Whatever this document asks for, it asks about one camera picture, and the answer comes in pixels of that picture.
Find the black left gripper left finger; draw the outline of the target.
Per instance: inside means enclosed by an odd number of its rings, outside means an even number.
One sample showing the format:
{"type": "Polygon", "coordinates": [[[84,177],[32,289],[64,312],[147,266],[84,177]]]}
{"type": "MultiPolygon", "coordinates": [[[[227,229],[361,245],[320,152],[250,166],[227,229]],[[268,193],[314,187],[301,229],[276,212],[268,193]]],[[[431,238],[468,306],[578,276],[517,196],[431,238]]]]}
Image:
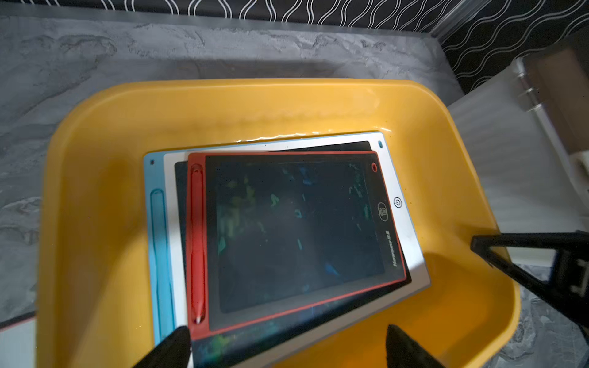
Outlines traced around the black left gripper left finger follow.
{"type": "Polygon", "coordinates": [[[133,367],[187,368],[192,356],[191,349],[190,330],[187,326],[181,326],[176,328],[172,334],[162,340],[133,367]]]}

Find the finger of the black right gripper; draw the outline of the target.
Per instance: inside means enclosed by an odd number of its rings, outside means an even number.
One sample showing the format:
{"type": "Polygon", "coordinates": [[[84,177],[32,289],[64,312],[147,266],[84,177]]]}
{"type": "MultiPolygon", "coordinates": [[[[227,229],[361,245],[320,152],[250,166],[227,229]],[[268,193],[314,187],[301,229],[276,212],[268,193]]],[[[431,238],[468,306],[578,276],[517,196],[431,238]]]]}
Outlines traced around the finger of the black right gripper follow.
{"type": "Polygon", "coordinates": [[[587,327],[587,232],[474,236],[470,249],[571,321],[587,327]]]}

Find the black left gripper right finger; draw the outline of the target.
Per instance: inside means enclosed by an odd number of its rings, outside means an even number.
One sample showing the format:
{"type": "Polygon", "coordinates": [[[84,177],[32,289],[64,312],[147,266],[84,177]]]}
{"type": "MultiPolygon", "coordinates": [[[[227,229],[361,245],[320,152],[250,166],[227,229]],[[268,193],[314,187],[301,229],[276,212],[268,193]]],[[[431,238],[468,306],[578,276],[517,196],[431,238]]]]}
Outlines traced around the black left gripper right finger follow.
{"type": "Polygon", "coordinates": [[[444,368],[397,325],[387,328],[386,354],[388,368],[444,368]]]}

